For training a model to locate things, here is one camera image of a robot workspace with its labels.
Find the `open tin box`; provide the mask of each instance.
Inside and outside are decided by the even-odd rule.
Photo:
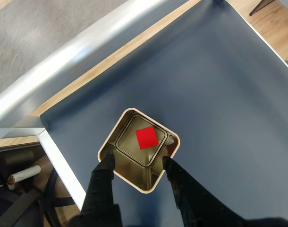
[[[140,149],[136,131],[153,126],[159,144]],[[164,156],[173,157],[180,139],[171,130],[157,123],[137,109],[127,109],[98,152],[101,162],[113,151],[116,167],[114,173],[142,193],[150,193],[162,177]]]

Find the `red square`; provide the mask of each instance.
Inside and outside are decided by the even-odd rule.
[[[140,145],[140,149],[146,149],[158,145],[158,138],[155,134],[154,127],[150,126],[136,131],[136,137]]]

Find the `white cylinder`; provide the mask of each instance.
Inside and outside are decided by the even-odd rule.
[[[31,176],[39,174],[40,171],[41,171],[40,166],[32,166],[31,168],[12,174],[8,177],[8,184],[14,184],[23,181]]]

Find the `gray carpet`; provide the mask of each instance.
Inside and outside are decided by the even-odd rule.
[[[0,93],[127,0],[13,0],[0,11]]]

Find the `gray table surface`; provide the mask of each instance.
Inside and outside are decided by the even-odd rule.
[[[205,0],[45,112],[86,190],[97,152],[135,107],[181,139],[174,159],[245,218],[288,219],[288,67],[226,2]],[[182,226],[163,176],[150,194],[118,177],[125,226]]]

